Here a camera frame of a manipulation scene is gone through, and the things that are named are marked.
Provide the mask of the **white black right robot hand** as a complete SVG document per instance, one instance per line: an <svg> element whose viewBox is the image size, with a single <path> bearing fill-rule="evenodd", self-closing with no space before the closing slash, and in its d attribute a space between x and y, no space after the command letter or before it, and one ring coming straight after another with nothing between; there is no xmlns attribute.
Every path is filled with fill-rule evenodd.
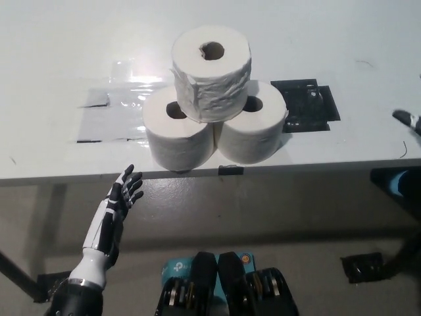
<svg viewBox="0 0 421 316"><path fill-rule="evenodd" d="M397 119L400 123L409 127L417 135L421 136L420 116L413 115L408 111L397 109L392 113L393 118Z"/></svg>

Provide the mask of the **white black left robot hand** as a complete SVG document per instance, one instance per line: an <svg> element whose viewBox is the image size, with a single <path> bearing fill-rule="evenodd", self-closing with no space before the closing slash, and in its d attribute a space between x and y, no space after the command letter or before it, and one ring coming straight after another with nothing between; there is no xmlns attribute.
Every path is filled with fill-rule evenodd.
<svg viewBox="0 0 421 316"><path fill-rule="evenodd" d="M83 243L84 248L100 251L115 263L124 228L123 222L134 203L143 197L142 173L129 165L114 181L100 202Z"/></svg>

